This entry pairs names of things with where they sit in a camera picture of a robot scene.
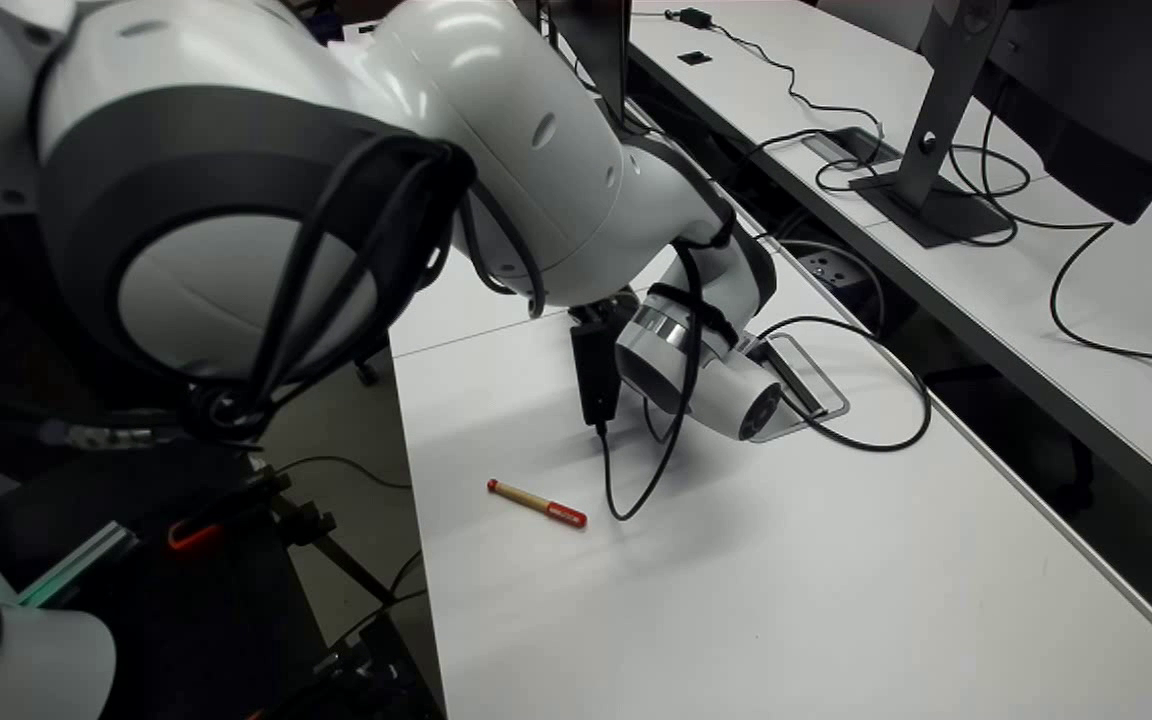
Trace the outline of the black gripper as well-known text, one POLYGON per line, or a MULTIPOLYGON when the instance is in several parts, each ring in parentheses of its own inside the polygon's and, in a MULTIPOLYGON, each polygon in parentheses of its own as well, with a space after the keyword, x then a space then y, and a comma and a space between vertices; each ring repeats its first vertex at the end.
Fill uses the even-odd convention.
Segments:
POLYGON ((621 405, 621 369, 616 369, 616 334, 634 312, 634 296, 621 293, 596 304, 570 306, 570 358, 579 411, 587 423, 608 423, 621 405))

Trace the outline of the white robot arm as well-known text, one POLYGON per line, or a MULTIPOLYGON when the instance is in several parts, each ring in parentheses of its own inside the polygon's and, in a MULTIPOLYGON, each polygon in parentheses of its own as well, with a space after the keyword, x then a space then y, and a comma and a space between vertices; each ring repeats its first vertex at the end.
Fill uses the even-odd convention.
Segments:
POLYGON ((279 0, 0 0, 0 221, 71 333, 221 432, 383 343, 474 216, 503 231, 474 265, 534 306, 664 261, 613 377, 731 438, 771 423, 769 251, 512 0, 403 0, 337 45, 279 0))

